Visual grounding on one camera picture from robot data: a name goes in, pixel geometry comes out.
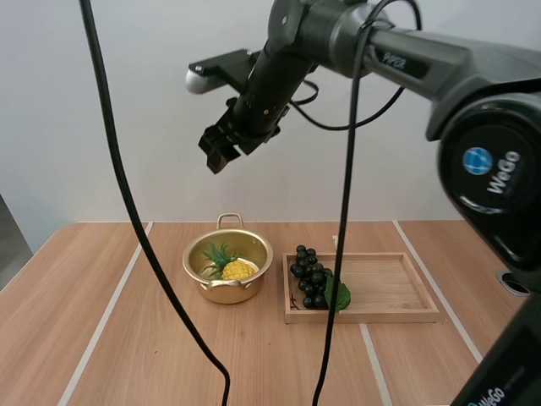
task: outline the metal pot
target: metal pot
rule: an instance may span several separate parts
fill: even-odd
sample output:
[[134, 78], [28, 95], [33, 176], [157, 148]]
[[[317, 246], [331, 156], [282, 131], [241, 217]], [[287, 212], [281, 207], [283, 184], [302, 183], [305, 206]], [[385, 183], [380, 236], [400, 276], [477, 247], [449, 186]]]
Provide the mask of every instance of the metal pot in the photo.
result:
[[[236, 217], [239, 228], [222, 228], [225, 217]], [[200, 273], [209, 265], [203, 251], [209, 249], [209, 243], [220, 246], [226, 243], [231, 252], [238, 252], [241, 261], [256, 266], [258, 271], [242, 281], [210, 280]], [[186, 272], [196, 281], [201, 295], [220, 304], [233, 304], [250, 299], [261, 289], [263, 276], [272, 262], [272, 247], [263, 237], [244, 229], [243, 218], [237, 213], [224, 213], [218, 217], [216, 230], [198, 237], [183, 254]]]

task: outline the grape bunch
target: grape bunch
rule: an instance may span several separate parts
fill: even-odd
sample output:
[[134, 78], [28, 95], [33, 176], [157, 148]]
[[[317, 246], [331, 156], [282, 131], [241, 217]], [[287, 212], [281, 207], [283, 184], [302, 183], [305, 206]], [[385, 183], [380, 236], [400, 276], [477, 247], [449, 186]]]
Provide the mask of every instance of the grape bunch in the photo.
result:
[[327, 277], [332, 277], [332, 271], [324, 268], [318, 262], [316, 252], [313, 248], [304, 245], [297, 247], [297, 261], [292, 264], [289, 271], [300, 279], [298, 288], [302, 290], [306, 297], [303, 299], [303, 306], [306, 309], [329, 309], [325, 301], [325, 289], [327, 287]]

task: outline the pineapple leaves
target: pineapple leaves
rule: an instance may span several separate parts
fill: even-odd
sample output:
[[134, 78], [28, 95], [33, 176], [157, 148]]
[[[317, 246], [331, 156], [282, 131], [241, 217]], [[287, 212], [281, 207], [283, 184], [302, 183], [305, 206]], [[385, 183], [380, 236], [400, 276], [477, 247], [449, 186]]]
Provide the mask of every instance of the pineapple leaves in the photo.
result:
[[220, 248], [216, 247], [215, 244], [209, 243], [210, 249], [202, 251], [202, 254], [207, 258], [208, 261], [212, 262], [208, 265], [203, 271], [207, 269], [213, 269], [214, 271], [210, 273], [209, 277], [221, 278], [224, 268], [230, 262], [234, 262], [238, 258], [238, 253], [233, 255], [227, 254], [227, 244], [222, 243]]

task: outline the toy pineapple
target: toy pineapple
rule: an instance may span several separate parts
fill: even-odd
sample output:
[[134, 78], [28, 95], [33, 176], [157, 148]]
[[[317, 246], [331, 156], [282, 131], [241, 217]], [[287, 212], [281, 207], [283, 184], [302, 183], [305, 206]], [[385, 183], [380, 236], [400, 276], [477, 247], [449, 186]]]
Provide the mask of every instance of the toy pineapple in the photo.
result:
[[251, 277], [256, 270], [249, 264], [238, 259], [238, 255], [227, 253], [227, 244], [222, 244], [218, 249], [210, 243], [210, 251], [203, 251], [203, 254], [212, 261], [205, 269], [213, 269], [210, 277], [217, 277], [224, 280], [242, 280]]

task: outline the wooden table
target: wooden table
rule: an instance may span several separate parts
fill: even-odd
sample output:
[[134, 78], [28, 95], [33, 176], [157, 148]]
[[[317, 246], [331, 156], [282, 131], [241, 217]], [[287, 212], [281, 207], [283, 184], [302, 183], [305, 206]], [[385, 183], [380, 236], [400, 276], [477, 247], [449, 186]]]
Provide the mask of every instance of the wooden table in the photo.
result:
[[[284, 323], [280, 258], [301, 243], [333, 250], [337, 224], [248, 223], [276, 260], [261, 292], [230, 306], [202, 299], [182, 268], [184, 247], [213, 224], [150, 227], [178, 297], [231, 373], [229, 404], [311, 404], [325, 326]], [[449, 404], [522, 302], [497, 283], [502, 264], [464, 222], [353, 222], [346, 250], [407, 252], [444, 317], [335, 326], [320, 404]], [[0, 293], [1, 405], [220, 403], [220, 373], [139, 251], [128, 224], [75, 224]]]

